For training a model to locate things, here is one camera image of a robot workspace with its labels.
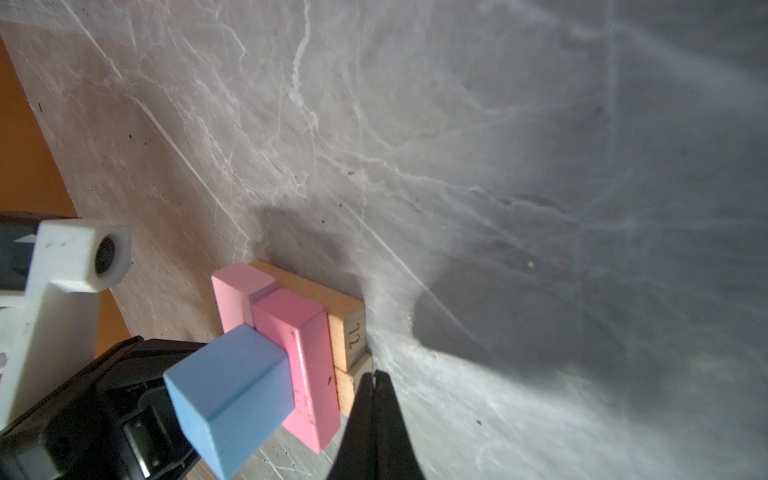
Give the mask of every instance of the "pink block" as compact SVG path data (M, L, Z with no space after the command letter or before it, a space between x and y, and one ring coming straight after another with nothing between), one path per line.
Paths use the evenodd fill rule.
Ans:
M236 326L253 326L252 303L277 290L277 280L247 263L235 263L210 276L224 333Z
M320 453L341 426L326 310L281 288L252 311L257 332L288 352L296 405L283 426Z

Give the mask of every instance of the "stacked blocks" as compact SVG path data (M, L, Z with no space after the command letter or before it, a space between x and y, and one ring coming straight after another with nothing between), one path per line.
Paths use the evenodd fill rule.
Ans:
M225 334L164 376L187 439L222 479L280 424L320 453L372 372L364 305L263 262L211 279Z
M280 288L314 300L326 308L339 410L349 416L362 375L373 373L373 359L366 352L366 306L353 296L268 263L257 261L251 266L277 279Z

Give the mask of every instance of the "blue block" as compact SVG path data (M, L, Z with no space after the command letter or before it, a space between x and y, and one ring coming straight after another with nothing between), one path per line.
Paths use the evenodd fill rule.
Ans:
M288 355L248 325L163 378L184 436L221 480L234 476L293 411Z

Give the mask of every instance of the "gray marble countertop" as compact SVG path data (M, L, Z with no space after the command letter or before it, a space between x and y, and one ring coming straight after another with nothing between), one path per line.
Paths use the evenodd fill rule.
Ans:
M215 338L209 275L259 258L366 301L428 478L768 472L767 3L0 18L78 212L134 228L132 333ZM239 477L322 479L339 437Z

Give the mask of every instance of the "white 3d-printed part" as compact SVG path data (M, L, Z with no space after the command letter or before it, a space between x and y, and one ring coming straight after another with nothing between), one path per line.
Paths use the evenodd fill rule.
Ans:
M98 273L96 254L107 238L114 257ZM0 430L93 360L99 292L130 265L128 226L40 223L24 293L0 290Z

